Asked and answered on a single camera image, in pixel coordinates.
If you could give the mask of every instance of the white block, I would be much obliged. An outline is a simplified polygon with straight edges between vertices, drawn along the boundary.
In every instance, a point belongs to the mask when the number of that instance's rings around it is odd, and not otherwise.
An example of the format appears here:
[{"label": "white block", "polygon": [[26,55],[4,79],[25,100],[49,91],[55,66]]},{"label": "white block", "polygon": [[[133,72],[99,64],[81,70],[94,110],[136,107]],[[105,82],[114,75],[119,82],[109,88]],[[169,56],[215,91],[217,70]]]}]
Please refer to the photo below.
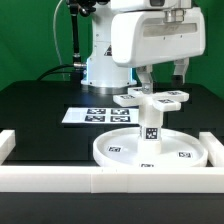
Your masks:
[{"label": "white block", "polygon": [[208,150],[208,160],[214,167],[224,167],[224,146],[210,132],[200,132],[199,141]]},{"label": "white block", "polygon": [[91,192],[89,167],[2,166],[0,192]]},{"label": "white block", "polygon": [[99,172],[92,175],[92,193],[127,193],[128,176],[118,172],[116,168],[101,168]]},{"label": "white block", "polygon": [[15,131],[3,130],[0,133],[0,164],[4,162],[7,156],[15,147]]}]

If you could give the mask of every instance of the black cable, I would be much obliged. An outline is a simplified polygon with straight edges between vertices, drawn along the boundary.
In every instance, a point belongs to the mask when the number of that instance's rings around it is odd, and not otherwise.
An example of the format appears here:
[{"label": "black cable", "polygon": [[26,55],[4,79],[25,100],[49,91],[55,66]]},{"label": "black cable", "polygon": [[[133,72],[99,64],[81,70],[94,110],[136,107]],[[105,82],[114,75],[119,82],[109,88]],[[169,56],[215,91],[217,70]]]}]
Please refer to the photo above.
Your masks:
[{"label": "black cable", "polygon": [[47,77],[48,75],[53,75],[53,74],[71,74],[71,72],[64,72],[64,71],[61,71],[61,72],[50,72],[50,73],[47,73],[47,74],[45,74],[44,76],[42,76],[42,78],[40,79],[40,80],[38,80],[38,81],[41,81],[43,78],[45,78],[45,77]]},{"label": "black cable", "polygon": [[59,65],[57,67],[54,67],[52,69],[49,69],[48,71],[44,72],[38,79],[37,81],[41,81],[44,77],[52,74],[53,72],[62,69],[62,68],[74,68],[74,65],[72,64],[64,64],[64,65]]}]

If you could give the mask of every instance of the white plastic part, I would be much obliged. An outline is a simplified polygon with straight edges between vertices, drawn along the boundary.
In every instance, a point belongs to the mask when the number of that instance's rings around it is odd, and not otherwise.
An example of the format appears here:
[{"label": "white plastic part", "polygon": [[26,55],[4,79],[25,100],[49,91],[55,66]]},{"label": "white plastic part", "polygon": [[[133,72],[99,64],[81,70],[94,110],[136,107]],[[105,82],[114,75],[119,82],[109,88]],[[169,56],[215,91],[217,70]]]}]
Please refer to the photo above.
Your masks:
[{"label": "white plastic part", "polygon": [[182,23],[164,23],[164,18],[164,11],[116,15],[111,29],[115,63],[121,67],[140,67],[204,52],[205,27],[200,8],[186,10]]},{"label": "white plastic part", "polygon": [[199,140],[208,150],[208,159],[215,167],[224,167],[224,146],[210,132],[200,133]]},{"label": "white plastic part", "polygon": [[3,130],[0,133],[0,164],[4,162],[15,145],[15,131]]},{"label": "white plastic part", "polygon": [[83,85],[99,88],[122,88],[135,85],[131,69],[119,68],[112,59],[111,23],[114,17],[107,5],[96,4],[96,12],[92,14],[93,51],[87,60],[87,76]]},{"label": "white plastic part", "polygon": [[93,156],[103,167],[193,167],[206,166],[207,150],[194,137],[162,129],[161,152],[155,152],[157,141],[147,151],[138,148],[139,128],[107,132],[94,141]]}]

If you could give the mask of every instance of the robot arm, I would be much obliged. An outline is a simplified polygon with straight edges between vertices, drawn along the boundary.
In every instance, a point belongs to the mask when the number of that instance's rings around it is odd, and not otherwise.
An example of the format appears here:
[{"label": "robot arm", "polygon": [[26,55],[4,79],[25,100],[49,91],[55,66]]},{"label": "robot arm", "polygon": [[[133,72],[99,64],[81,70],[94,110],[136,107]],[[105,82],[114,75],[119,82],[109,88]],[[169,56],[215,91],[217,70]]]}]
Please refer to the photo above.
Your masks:
[{"label": "robot arm", "polygon": [[188,60],[183,59],[204,52],[204,19],[200,8],[191,8],[191,1],[112,0],[111,8],[126,12],[112,23],[113,59],[118,66],[175,61],[175,74],[185,74]]}]

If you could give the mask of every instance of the white robot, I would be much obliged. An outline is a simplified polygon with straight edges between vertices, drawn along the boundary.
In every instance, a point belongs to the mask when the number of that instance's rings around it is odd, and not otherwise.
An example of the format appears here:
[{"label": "white robot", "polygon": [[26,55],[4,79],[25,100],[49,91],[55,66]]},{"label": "white robot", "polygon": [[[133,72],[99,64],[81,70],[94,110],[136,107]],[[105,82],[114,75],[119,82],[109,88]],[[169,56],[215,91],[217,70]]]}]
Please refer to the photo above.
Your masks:
[{"label": "white robot", "polygon": [[[113,98],[122,107],[139,106],[140,127],[99,136],[94,142],[96,162],[115,167],[205,166],[207,151],[197,139],[161,128],[163,113],[179,110],[189,95],[179,90],[153,93],[151,78],[153,64],[174,61],[173,80],[184,83],[189,57],[205,49],[200,8],[192,7],[191,0],[102,2],[108,4],[96,7],[93,16],[94,50],[87,62],[88,78],[82,83],[127,87],[135,84],[127,69],[136,68],[142,87],[129,88],[128,94]],[[113,60],[105,59],[108,49],[112,49]]]}]

